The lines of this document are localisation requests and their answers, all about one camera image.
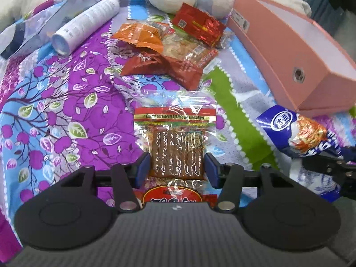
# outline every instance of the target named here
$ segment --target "dark red snack wrapper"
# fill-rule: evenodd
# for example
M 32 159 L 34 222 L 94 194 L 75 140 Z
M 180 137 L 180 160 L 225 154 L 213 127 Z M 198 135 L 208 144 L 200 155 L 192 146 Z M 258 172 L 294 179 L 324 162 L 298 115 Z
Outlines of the dark red snack wrapper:
M 144 51 L 130 58 L 121 70 L 120 75 L 143 73 L 147 75 L 168 74 L 187 90 L 197 90 L 202 77 L 202 68 L 189 61 Z
M 226 25 L 193 6 L 183 3 L 172 24 L 213 47 L 221 38 Z

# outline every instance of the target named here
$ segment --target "qr code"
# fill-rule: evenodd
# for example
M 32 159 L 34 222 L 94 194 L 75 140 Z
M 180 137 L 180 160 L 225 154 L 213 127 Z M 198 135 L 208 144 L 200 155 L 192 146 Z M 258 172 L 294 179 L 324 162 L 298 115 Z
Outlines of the qr code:
M 172 40 L 175 42 L 179 42 L 183 39 L 183 37 L 178 36 L 177 34 L 173 35 Z
M 194 48 L 193 52 L 196 55 L 199 55 L 200 53 L 202 53 L 205 50 L 204 46 L 198 45 L 197 47 Z
M 179 20 L 178 26 L 184 29 L 184 27 L 186 26 L 186 21 Z

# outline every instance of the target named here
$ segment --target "red oval logo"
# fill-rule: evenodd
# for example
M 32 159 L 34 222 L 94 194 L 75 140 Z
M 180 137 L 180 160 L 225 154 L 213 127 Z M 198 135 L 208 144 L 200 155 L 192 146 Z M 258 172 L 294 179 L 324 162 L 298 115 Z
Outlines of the red oval logo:
M 142 202 L 202 202 L 202 197 L 197 192 L 181 186 L 158 186 L 145 193 Z

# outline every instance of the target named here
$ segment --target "open pink box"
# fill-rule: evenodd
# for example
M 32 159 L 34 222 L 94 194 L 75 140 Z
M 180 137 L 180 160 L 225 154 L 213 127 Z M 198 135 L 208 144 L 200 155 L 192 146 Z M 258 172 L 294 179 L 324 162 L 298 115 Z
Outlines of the open pink box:
M 355 105 L 356 64 L 315 21 L 271 0 L 235 0 L 227 26 L 278 104 L 309 117 Z

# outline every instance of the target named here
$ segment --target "white oval logo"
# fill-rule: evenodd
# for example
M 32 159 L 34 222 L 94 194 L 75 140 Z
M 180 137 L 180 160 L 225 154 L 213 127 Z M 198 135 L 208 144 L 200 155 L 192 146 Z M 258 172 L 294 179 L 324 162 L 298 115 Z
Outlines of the white oval logo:
M 291 125 L 293 114 L 289 111 L 281 111 L 275 115 L 271 122 L 274 131 L 281 131 Z

